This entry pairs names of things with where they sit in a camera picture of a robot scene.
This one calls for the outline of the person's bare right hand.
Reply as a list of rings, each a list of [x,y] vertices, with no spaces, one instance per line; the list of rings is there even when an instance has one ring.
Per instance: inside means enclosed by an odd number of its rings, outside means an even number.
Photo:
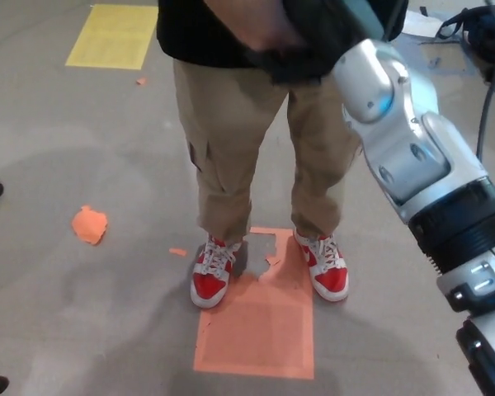
[[[251,50],[287,50],[306,46],[286,16],[282,1],[208,0],[205,4]]]

